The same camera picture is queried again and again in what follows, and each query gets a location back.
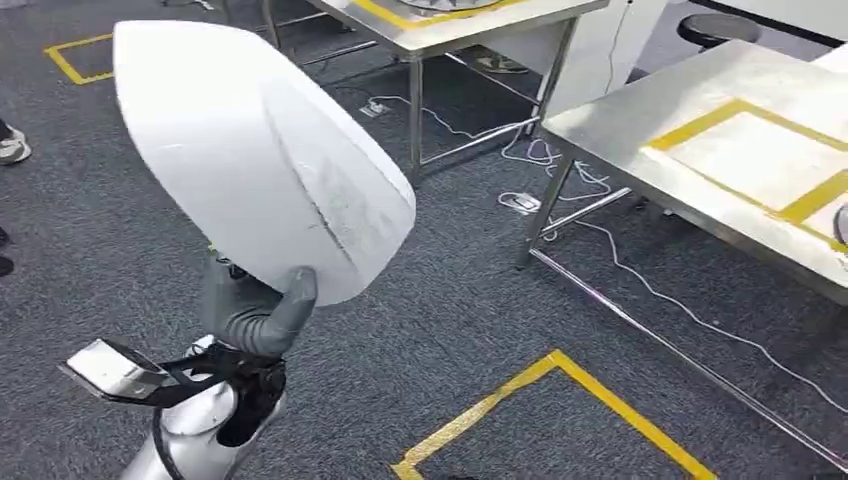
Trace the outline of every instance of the white foam object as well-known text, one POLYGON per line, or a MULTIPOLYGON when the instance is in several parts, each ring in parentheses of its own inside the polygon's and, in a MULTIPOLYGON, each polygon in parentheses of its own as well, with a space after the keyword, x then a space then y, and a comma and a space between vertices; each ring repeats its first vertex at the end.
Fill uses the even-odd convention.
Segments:
POLYGON ((412 229, 412 189, 285 56, 195 22, 121 22, 113 42, 133 142, 215 248, 283 292, 294 267, 314 268, 319 305, 385 268, 412 229))

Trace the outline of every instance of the yellow tape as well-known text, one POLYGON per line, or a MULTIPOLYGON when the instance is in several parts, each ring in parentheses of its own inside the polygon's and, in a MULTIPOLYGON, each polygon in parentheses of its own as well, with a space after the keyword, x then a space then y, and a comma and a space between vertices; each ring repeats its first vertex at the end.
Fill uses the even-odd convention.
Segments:
MULTIPOLYGON (((691 122, 679 128, 676 128, 675 130, 672 130, 669 133, 666 133, 665 135, 651 140, 650 142, 646 143, 645 146, 655 148, 662 152, 668 152, 675 146, 690 140, 696 135, 701 134, 722 122, 725 122, 732 118, 734 115, 737 115, 742 112, 747 112, 752 115, 755 115, 759 118, 762 118, 763 120, 766 120, 787 130, 803 135, 813 141, 827 145, 840 152, 848 152, 848 142, 844 142, 842 140, 839 140, 838 138, 831 137, 822 132, 813 130, 812 128, 805 127, 801 124, 793 122, 792 120, 781 117, 780 115, 777 115, 774 112, 770 112, 764 108, 758 107, 740 99, 733 99, 727 104, 722 105, 721 107, 718 107, 717 109, 713 110, 712 112, 698 117, 695 120, 692 120, 691 122)), ((766 211, 775 218, 779 218, 783 221, 786 221, 792 224, 793 226, 797 227, 798 229, 818 238, 819 240, 824 241, 830 246, 831 249, 837 252, 848 253, 848 246, 843 245, 832 236, 825 235, 803 224, 803 222, 806 219, 810 218, 810 216, 812 216, 814 213, 821 210, 830 202, 836 200, 843 193, 848 192, 848 171, 843 170, 837 173, 833 177, 829 178, 828 180, 814 187, 809 192, 802 195, 797 200, 793 201, 789 206, 787 206, 783 210, 776 211, 764 205, 762 202, 751 198, 742 192, 730 188, 729 186, 699 172, 698 170, 690 167, 689 165, 686 165, 683 162, 680 162, 680 164, 697 173, 702 178, 709 181, 713 185, 721 188, 722 190, 731 193, 741 198, 742 200, 750 203, 751 205, 754 205, 757 208, 766 211)))
POLYGON ((365 10, 372 15, 375 15, 392 25, 401 28, 403 30, 411 30, 413 28, 426 27, 428 25, 434 25, 436 23, 447 22, 449 20, 457 20, 460 18, 469 18, 473 17, 479 13, 488 12, 491 10, 495 10, 507 5, 512 5, 514 3, 523 2, 525 0, 501 0, 493 5, 489 5, 486 7, 475 8, 472 10, 462 10, 458 12, 449 12, 438 14, 435 17, 425 18, 424 20, 418 21, 410 21, 406 18, 396 14, 395 12, 389 10, 382 5, 375 3, 373 0, 354 0, 353 3, 358 5, 360 8, 365 10))
POLYGON ((842 170, 781 210, 778 215, 798 224, 848 192, 848 170, 842 170))
POLYGON ((484 398, 450 423, 425 438, 421 443, 409 449, 404 455, 403 460, 397 465, 392 465, 392 470, 401 480, 423 480, 423 477, 415 468, 416 465, 474 426, 503 399, 512 395, 516 390, 539 380, 557 367, 580 383, 583 388, 601 400, 607 407, 624 418, 624 420, 642 433, 645 438, 653 442, 695 478, 716 478, 712 472, 683 450, 674 440, 665 435, 648 419, 636 412, 636 410, 633 410, 624 400, 621 400, 609 391, 560 350, 554 350, 536 361, 526 370, 498 388, 495 393, 484 398))
POLYGON ((112 78, 114 76, 114 74, 112 72, 108 72, 108 73, 100 73, 100 74, 97 74, 97 75, 91 75, 91 76, 88 76, 88 77, 83 77, 82 75, 80 75, 80 73, 77 71, 77 69, 75 69, 70 63, 68 63, 68 61, 65 59, 65 57, 62 56, 61 53, 59 53, 59 51, 64 50, 66 48, 79 47, 79 46, 82 46, 82 45, 88 45, 90 43, 95 43, 95 42, 99 42, 99 41, 102 41, 102 40, 108 40, 110 38, 112 38, 111 33, 107 33, 105 35, 99 35, 99 36, 91 37, 91 38, 84 38, 82 40, 76 40, 76 41, 73 41, 73 42, 63 43, 61 45, 54 45, 52 47, 47 47, 47 48, 44 49, 44 53, 46 53, 47 56, 50 57, 56 63, 56 65, 59 67, 59 69, 62 70, 62 72, 64 72, 65 75, 67 75, 68 78, 71 79, 72 82, 74 82, 77 85, 85 85, 85 84, 88 84, 88 83, 96 82, 98 80, 105 80, 107 78, 112 78))
POLYGON ((695 457, 689 455, 683 447, 669 438, 668 435, 663 433, 662 430, 657 428, 650 422, 650 420, 643 417, 639 414, 639 412, 633 410, 633 408, 624 403, 624 400, 618 398, 614 393, 609 391, 601 384, 601 382, 596 380, 595 377, 589 375, 589 372, 580 368, 579 365, 565 356, 564 353, 559 350, 554 350, 551 353, 551 356, 554 357, 554 361, 557 366, 562 368, 565 373, 569 374, 571 378, 577 380, 580 385, 583 385, 583 388, 591 392, 592 395, 596 396, 600 401, 604 402, 604 405, 621 416, 621 418, 625 419, 627 423, 632 425, 633 428, 638 430, 639 433, 645 436, 645 438, 653 442, 654 445, 659 447, 659 449, 664 451, 669 457, 673 458, 674 461, 685 468, 687 472, 691 473, 693 477, 699 479, 716 478, 714 473, 709 471, 707 467, 701 465, 701 462, 696 460, 695 457))

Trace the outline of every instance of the table top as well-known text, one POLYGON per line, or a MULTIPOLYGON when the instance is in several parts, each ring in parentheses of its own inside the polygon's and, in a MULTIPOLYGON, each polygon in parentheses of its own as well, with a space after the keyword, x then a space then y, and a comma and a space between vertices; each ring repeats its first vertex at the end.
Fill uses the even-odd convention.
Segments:
POLYGON ((848 45, 842 45, 813 60, 812 63, 832 72, 848 73, 848 45))
POLYGON ((578 17, 609 0, 501 0, 457 12, 424 10, 397 0, 309 2, 404 58, 426 58, 578 17))
POLYGON ((848 76, 729 42, 543 122, 599 168, 848 304, 848 76))

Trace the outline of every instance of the stainless steel table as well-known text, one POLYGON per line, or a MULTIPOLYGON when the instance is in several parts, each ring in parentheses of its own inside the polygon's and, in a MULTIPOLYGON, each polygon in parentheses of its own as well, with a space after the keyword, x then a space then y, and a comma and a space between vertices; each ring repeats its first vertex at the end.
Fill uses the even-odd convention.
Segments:
POLYGON ((652 332, 541 251, 539 239, 630 193, 621 189, 549 224, 572 157, 848 304, 848 249, 834 238, 848 202, 848 76, 731 42, 581 107, 543 135, 563 150, 519 263, 540 259, 737 399, 848 472, 848 462, 652 332))
MULTIPOLYGON (((271 15, 271 1, 262 0, 263 12, 265 13, 266 29, 270 33, 271 41, 279 48, 276 28, 281 24, 275 23, 273 15, 271 15)), ((309 0, 322 13, 335 17, 350 28, 371 38, 371 41, 322 55, 317 59, 304 62, 304 64, 328 60, 375 45, 382 45, 390 49, 401 60, 409 63, 409 101, 411 103, 409 137, 412 163, 409 177, 413 184, 417 184, 421 178, 423 167, 504 133, 526 128, 528 125, 537 122, 539 118, 544 118, 545 109, 553 91, 553 88, 545 88, 541 100, 537 100, 520 94, 503 82, 474 70, 490 81, 530 101, 538 107, 537 111, 531 118, 523 122, 495 130, 448 152, 422 159, 422 61, 424 59, 445 55, 468 66, 462 59, 450 52, 510 33, 562 23, 562 40, 546 81, 546 85, 556 85, 577 19, 584 13, 605 7, 608 1, 502 0, 488 7, 445 13, 413 8, 397 0, 309 0)), ((303 20, 316 18, 320 15, 306 17, 303 20)), ((285 22, 282 25, 291 25, 300 20, 285 22)))

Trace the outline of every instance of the gray robotic hand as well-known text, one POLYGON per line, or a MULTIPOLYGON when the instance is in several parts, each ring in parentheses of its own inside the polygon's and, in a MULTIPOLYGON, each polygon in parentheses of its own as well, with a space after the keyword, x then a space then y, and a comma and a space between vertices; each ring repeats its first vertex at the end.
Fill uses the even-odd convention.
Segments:
POLYGON ((299 267, 281 294, 210 251, 203 278, 203 324, 241 351, 279 358, 294 343, 318 297, 315 271, 299 267))

